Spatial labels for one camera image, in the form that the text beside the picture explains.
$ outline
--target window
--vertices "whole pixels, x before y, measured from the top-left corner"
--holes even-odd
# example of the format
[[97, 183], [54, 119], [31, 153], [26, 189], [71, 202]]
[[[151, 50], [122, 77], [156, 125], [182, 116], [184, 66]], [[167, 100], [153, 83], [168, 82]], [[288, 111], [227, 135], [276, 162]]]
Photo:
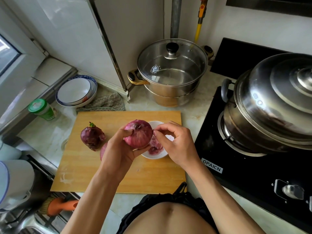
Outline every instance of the window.
[[0, 117], [45, 59], [12, 15], [0, 0]]

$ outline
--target dishcloth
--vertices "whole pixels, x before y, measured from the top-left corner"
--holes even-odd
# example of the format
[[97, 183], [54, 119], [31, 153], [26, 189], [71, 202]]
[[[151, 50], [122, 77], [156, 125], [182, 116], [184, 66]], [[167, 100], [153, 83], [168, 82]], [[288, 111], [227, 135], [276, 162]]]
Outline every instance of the dishcloth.
[[93, 100], [82, 108], [76, 108], [77, 112], [86, 111], [124, 111], [123, 99], [118, 93], [105, 95]]

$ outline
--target green lid jar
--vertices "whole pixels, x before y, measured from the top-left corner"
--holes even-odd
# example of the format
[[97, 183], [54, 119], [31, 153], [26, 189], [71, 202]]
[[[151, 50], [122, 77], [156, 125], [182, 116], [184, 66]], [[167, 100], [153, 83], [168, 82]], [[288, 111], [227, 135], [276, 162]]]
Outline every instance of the green lid jar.
[[28, 111], [47, 121], [51, 121], [57, 116], [57, 110], [42, 98], [37, 98], [31, 102], [28, 106]]

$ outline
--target large steel pot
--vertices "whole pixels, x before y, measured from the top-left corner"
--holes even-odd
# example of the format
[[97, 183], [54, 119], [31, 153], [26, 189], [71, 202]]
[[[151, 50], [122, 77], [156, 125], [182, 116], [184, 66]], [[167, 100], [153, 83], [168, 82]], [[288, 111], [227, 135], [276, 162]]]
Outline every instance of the large steel pot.
[[269, 57], [241, 75], [227, 102], [224, 122], [232, 136], [255, 152], [312, 150], [312, 56]]
[[193, 98], [207, 63], [205, 51], [195, 43], [163, 39], [140, 53], [138, 69], [130, 71], [128, 79], [143, 84], [148, 98], [159, 105], [181, 106]]

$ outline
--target stove burner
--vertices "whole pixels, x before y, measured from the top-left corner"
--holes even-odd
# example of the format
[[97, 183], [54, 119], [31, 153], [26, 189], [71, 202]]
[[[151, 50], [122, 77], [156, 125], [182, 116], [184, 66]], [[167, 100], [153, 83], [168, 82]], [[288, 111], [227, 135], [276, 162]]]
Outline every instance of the stove burner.
[[247, 147], [242, 145], [240, 142], [232, 138], [232, 135], [230, 134], [230, 132], [228, 131], [224, 123], [223, 111], [220, 113], [219, 118], [218, 118], [218, 130], [222, 139], [225, 141], [225, 143], [227, 143], [227, 145], [230, 146], [235, 151], [241, 154], [247, 155], [247, 156], [252, 156], [252, 157], [261, 157], [261, 156], [266, 155], [264, 153], [254, 153], [252, 150], [248, 149]]

